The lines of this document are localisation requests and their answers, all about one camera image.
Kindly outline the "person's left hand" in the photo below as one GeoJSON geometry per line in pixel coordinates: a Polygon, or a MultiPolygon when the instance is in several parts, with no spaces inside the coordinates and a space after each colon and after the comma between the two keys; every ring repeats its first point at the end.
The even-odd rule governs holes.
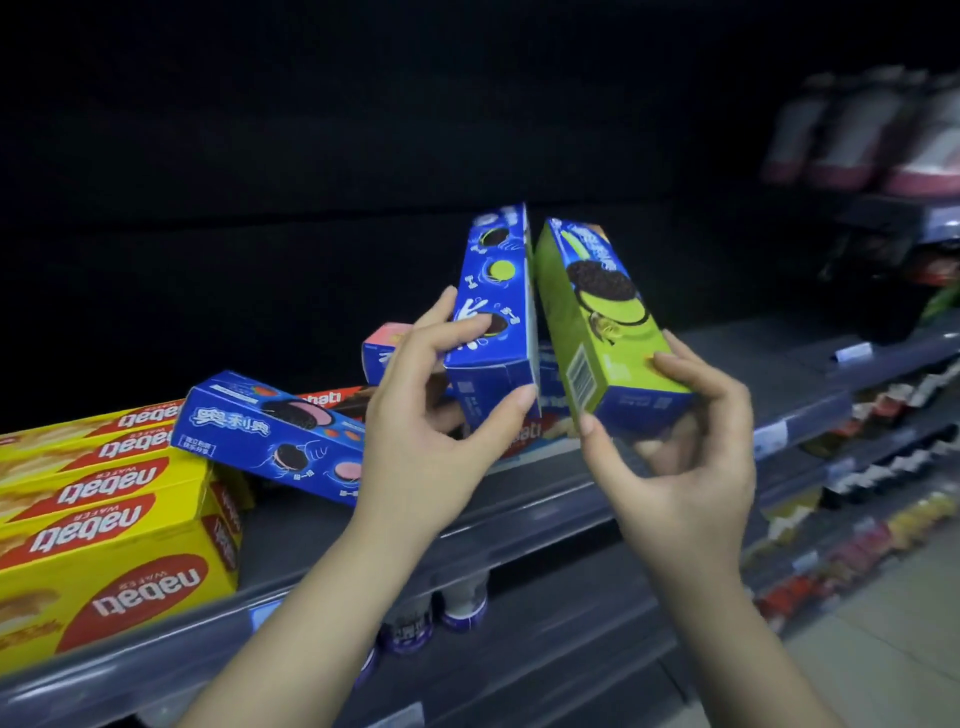
{"type": "Polygon", "coordinates": [[[411,329],[395,349],[366,410],[366,446],[354,521],[358,531],[424,551],[462,513],[479,482],[458,482],[450,433],[465,422],[447,401],[442,359],[484,334],[490,316],[454,321],[447,333],[411,329]]]}

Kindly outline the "person's right hand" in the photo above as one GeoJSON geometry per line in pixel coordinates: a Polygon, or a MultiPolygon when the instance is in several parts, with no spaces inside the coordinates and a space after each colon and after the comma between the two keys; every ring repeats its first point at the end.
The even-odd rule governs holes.
{"type": "Polygon", "coordinates": [[[646,465],[649,505],[636,517],[618,517],[632,549],[639,540],[677,543],[738,540],[753,503],[754,410],[749,389],[722,371],[664,371],[664,353],[653,365],[695,395],[690,410],[652,440],[631,444],[646,465]]]}

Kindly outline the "blue cookie box green cream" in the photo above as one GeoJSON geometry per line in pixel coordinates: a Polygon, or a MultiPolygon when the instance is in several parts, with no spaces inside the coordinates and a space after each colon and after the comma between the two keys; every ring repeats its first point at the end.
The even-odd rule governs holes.
{"type": "Polygon", "coordinates": [[[533,246],[524,202],[477,216],[467,236],[453,320],[488,315],[485,332],[443,366],[465,424],[478,429],[512,391],[540,385],[533,246]]]}

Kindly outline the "person's right forearm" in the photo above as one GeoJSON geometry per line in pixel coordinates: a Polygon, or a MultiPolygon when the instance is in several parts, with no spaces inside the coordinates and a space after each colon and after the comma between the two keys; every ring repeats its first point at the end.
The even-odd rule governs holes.
{"type": "Polygon", "coordinates": [[[710,728],[847,728],[754,605],[739,540],[632,547],[685,648],[710,728]]]}

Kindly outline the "person's left forearm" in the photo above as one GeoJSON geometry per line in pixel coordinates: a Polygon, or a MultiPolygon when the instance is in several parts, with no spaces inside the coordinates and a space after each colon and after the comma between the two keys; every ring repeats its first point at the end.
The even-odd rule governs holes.
{"type": "Polygon", "coordinates": [[[176,728],[331,728],[383,618],[450,517],[357,509],[176,728]]]}

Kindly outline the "red wafer box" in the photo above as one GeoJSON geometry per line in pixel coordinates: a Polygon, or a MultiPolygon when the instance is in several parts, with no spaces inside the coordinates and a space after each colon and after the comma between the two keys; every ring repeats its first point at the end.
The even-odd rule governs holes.
{"type": "Polygon", "coordinates": [[[315,406],[335,411],[343,417],[357,422],[366,422],[369,402],[377,392],[376,386],[351,386],[338,389],[320,389],[318,391],[298,394],[297,396],[315,406]]]}
{"type": "Polygon", "coordinates": [[[569,413],[549,411],[528,418],[504,454],[488,473],[505,472],[548,458],[578,451],[581,447],[569,413]]]}

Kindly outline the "blue cookie box pink end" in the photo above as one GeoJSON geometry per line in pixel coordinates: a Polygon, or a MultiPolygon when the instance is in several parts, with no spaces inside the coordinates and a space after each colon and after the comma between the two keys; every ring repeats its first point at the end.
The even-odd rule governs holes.
{"type": "Polygon", "coordinates": [[[368,335],[361,346],[361,363],[367,387],[364,397],[369,400],[377,391],[396,348],[414,324],[388,321],[368,335]]]}

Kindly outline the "white bottle purple base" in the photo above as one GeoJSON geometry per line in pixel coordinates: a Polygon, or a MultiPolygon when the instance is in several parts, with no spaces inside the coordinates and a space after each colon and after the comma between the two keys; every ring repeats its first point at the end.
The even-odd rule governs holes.
{"type": "Polygon", "coordinates": [[[440,618],[451,631],[465,633],[480,625],[489,605],[488,570],[463,578],[439,592],[440,618]]]}
{"type": "Polygon", "coordinates": [[[433,595],[426,593],[393,606],[379,632],[381,649],[408,656],[422,650],[434,632],[433,595]]]}

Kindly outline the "blue cookie box pink cream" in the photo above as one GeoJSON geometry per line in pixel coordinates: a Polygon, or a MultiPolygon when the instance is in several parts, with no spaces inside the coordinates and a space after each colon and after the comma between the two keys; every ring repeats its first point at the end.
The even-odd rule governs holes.
{"type": "Polygon", "coordinates": [[[362,422],[232,370],[191,388],[171,445],[214,463],[354,507],[362,422]]]}

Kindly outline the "row of red white packets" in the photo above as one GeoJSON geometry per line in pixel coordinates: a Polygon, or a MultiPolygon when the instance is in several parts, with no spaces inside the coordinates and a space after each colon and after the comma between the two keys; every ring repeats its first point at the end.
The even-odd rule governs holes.
{"type": "Polygon", "coordinates": [[[838,464],[852,457],[858,443],[894,435],[907,440],[876,462],[829,476],[822,485],[819,508],[837,511],[847,505],[868,503],[916,480],[930,467],[937,448],[949,451],[957,425],[923,438],[916,435],[916,420],[942,399],[960,401],[960,353],[855,392],[850,416],[803,443],[801,448],[806,453],[838,464]]]}

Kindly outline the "row of colourful snack packets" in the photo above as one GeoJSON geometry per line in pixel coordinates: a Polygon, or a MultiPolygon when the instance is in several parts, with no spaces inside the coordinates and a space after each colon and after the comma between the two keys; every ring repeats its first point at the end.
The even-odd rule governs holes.
{"type": "Polygon", "coordinates": [[[819,513],[791,544],[745,570],[748,593],[774,632],[792,635],[958,520],[960,491],[953,483],[819,513]]]}

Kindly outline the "row of white pink bottles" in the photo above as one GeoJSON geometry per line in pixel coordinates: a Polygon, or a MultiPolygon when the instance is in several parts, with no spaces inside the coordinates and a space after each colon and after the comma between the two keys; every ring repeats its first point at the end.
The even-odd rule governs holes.
{"type": "Polygon", "coordinates": [[[775,117],[759,173],[768,185],[960,196],[960,70],[807,76],[775,117]]]}

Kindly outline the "yellow wafer box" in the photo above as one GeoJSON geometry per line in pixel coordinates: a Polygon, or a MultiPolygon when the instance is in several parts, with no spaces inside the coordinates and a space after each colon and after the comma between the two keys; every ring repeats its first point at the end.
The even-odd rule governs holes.
{"type": "Polygon", "coordinates": [[[0,676],[232,595],[237,549],[204,526],[0,572],[0,676]]]}
{"type": "Polygon", "coordinates": [[[0,459],[0,486],[48,480],[60,473],[94,472],[140,456],[164,455],[171,445],[174,424],[141,429],[104,442],[66,443],[34,454],[0,459]]]}
{"type": "Polygon", "coordinates": [[[0,525],[0,573],[50,563],[104,544],[158,540],[205,527],[238,550],[241,511],[217,480],[183,481],[0,525]]]}
{"type": "Polygon", "coordinates": [[[61,443],[139,431],[173,423],[185,400],[151,404],[104,415],[0,434],[0,451],[32,451],[61,443]]]}
{"type": "Polygon", "coordinates": [[[210,479],[207,460],[168,446],[113,458],[99,450],[49,450],[0,462],[0,526],[210,479]]]}

